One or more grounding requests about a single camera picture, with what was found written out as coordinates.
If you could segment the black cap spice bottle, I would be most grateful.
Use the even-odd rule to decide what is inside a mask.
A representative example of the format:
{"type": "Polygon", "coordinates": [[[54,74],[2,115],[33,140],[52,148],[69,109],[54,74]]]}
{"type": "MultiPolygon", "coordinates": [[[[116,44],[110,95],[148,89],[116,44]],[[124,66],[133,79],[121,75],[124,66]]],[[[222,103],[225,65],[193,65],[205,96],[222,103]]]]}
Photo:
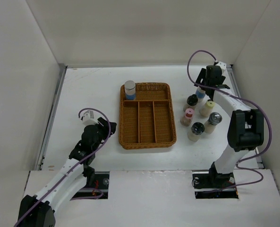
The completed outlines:
{"type": "Polygon", "coordinates": [[[198,103],[197,95],[196,94],[190,95],[186,100],[184,111],[188,108],[195,110],[197,103],[198,103]]]}

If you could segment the yellow cap spice bottle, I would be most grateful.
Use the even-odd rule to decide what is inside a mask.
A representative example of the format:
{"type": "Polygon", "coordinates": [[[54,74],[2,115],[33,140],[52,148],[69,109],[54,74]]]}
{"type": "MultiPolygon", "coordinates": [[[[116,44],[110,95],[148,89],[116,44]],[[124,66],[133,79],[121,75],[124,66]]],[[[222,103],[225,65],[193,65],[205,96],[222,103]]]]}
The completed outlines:
{"type": "Polygon", "coordinates": [[[212,113],[213,108],[215,107],[215,102],[212,100],[207,100],[205,104],[201,107],[199,110],[199,113],[203,117],[209,117],[209,115],[212,113]]]}

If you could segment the clear dome cap grinder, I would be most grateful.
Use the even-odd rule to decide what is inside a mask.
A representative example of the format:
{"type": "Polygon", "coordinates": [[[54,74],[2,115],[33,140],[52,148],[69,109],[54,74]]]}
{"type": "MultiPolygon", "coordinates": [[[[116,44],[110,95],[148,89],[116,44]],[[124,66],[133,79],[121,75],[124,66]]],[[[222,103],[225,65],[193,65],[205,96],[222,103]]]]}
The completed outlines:
{"type": "Polygon", "coordinates": [[[204,123],[204,132],[207,134],[211,134],[214,132],[216,126],[221,123],[222,115],[218,112],[212,112],[209,115],[208,120],[204,123]]]}

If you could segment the pink cap spice bottle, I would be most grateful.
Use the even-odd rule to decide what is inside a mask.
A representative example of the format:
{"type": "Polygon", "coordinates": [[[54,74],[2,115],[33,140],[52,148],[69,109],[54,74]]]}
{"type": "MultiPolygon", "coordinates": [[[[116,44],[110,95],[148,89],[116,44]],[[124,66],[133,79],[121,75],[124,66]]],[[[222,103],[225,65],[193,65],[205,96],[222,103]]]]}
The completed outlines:
{"type": "Polygon", "coordinates": [[[195,111],[191,108],[186,109],[184,115],[180,118],[180,123],[186,127],[190,126],[194,112],[195,111]]]}

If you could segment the blue label silver cap jar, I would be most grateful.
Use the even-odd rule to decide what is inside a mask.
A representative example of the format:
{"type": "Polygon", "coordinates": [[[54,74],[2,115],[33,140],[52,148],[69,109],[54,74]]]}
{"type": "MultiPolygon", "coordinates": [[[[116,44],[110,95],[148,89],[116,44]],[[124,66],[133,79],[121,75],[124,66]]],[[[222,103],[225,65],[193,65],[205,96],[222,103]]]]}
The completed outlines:
{"type": "Polygon", "coordinates": [[[125,89],[125,98],[126,100],[135,100],[136,99],[136,84],[132,80],[128,80],[124,84],[125,89]]]}

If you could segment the black dome cap grinder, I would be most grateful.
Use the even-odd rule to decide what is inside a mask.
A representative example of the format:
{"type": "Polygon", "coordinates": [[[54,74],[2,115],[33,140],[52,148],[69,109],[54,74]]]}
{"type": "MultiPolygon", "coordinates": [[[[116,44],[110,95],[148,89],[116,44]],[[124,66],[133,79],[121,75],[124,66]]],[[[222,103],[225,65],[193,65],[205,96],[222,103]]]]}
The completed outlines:
{"type": "Polygon", "coordinates": [[[187,134],[188,139],[193,141],[193,142],[198,141],[200,139],[200,136],[203,134],[204,130],[205,130],[205,127],[202,123],[195,122],[191,126],[191,129],[187,134]]]}

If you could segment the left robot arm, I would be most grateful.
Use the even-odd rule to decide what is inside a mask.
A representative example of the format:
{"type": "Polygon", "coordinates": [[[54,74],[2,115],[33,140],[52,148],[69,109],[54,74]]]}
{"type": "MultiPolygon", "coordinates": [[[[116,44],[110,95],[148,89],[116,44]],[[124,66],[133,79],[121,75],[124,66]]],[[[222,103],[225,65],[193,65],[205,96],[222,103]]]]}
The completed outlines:
{"type": "Polygon", "coordinates": [[[115,133],[117,124],[102,117],[85,126],[81,139],[70,152],[60,171],[35,195],[20,203],[16,227],[53,227],[56,215],[82,188],[94,185],[95,170],[90,166],[95,153],[115,133]]]}

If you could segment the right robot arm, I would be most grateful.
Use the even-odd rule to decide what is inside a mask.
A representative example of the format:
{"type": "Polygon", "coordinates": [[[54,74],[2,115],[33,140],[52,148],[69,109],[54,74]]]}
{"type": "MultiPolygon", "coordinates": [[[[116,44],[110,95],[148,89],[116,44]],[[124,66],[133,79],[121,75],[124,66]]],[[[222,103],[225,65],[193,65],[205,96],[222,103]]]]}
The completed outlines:
{"type": "Polygon", "coordinates": [[[212,163],[207,174],[194,175],[196,189],[223,190],[234,184],[233,171],[239,160],[264,142],[264,117],[258,109],[252,109],[231,93],[224,84],[222,67],[208,65],[201,69],[195,82],[206,95],[220,105],[229,115],[228,145],[221,156],[212,163]]]}

